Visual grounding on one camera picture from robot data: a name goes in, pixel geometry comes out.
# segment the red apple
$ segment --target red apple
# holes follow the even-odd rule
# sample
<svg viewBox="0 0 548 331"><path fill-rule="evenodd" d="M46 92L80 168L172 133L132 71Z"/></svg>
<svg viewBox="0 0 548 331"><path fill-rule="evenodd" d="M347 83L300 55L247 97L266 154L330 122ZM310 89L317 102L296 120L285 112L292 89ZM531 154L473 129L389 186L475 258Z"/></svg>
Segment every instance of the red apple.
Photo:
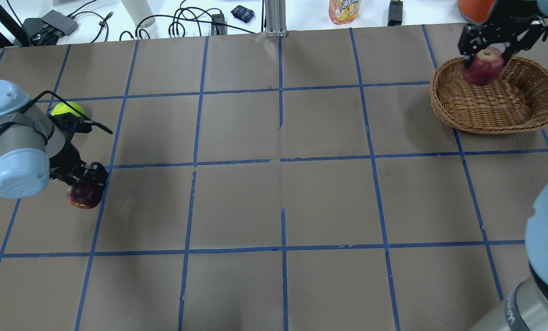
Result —
<svg viewBox="0 0 548 331"><path fill-rule="evenodd" d="M81 209L92 209L102 199L103 187L93 183L78 182L67 189L67 201Z"/></svg>
<svg viewBox="0 0 548 331"><path fill-rule="evenodd" d="M501 51L488 46L476 54L469 68L462 67L461 76L470 84L485 86L499 77L504 62Z"/></svg>

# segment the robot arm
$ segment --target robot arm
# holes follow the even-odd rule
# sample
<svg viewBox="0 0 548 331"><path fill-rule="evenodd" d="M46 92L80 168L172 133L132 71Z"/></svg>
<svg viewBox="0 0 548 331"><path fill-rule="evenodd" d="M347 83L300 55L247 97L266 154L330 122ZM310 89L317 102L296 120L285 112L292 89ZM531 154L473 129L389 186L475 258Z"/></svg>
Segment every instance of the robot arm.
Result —
<svg viewBox="0 0 548 331"><path fill-rule="evenodd" d="M509 43L503 53L505 64L521 50L530 50L548 33L548 0L495 0L482 25L464 27L458 50L469 68L474 56L491 44Z"/></svg>
<svg viewBox="0 0 548 331"><path fill-rule="evenodd" d="M110 134L112 131L61 99L74 112L45 115L34 103L47 93L52 94L46 91L31 100L17 85L0 81L2 197L35 195L47 187L49 179L59 179L70 186L93 184L100 191L106 186L108 173L102 164L82 161L70 141L76 132L90 132L91 126L99 126Z"/></svg>

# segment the wicker basket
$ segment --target wicker basket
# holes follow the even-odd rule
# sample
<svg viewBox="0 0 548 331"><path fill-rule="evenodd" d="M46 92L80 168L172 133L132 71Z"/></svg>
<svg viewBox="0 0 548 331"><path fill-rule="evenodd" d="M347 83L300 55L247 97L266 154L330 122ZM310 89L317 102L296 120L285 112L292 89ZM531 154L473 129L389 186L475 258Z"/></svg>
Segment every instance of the wicker basket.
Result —
<svg viewBox="0 0 548 331"><path fill-rule="evenodd" d="M479 134L509 134L548 125L548 70L526 58L512 58L496 81L474 86L461 77L462 58L433 74L433 112L445 124Z"/></svg>

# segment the plastic bottle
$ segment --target plastic bottle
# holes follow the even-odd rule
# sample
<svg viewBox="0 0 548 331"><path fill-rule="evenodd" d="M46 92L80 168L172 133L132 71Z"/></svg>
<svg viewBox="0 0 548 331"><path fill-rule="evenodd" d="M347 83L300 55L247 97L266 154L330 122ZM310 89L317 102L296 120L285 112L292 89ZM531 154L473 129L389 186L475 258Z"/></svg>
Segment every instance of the plastic bottle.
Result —
<svg viewBox="0 0 548 331"><path fill-rule="evenodd" d="M329 18L337 25L353 21L360 12L362 0L330 0Z"/></svg>

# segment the yellow tennis ball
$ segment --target yellow tennis ball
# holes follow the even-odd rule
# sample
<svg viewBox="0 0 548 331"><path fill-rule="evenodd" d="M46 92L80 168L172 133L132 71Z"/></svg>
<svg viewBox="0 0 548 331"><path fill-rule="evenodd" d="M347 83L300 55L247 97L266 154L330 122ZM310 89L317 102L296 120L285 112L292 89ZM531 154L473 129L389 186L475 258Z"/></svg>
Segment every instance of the yellow tennis ball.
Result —
<svg viewBox="0 0 548 331"><path fill-rule="evenodd" d="M68 101L67 103L69 103L72 107L74 107L75 109L77 109L81 113L84 113L84 109L82 107L80 107L80 105L78 105L77 103L75 103L73 101ZM68 107L68 105L66 105L65 103L57 104L53 108L53 111L51 111L51 115L53 115L53 116L61 115L61 114L65 114L65 113L71 113L73 115L76 115L77 117L82 117L82 115L76 113L76 111L74 111L73 109Z"/></svg>

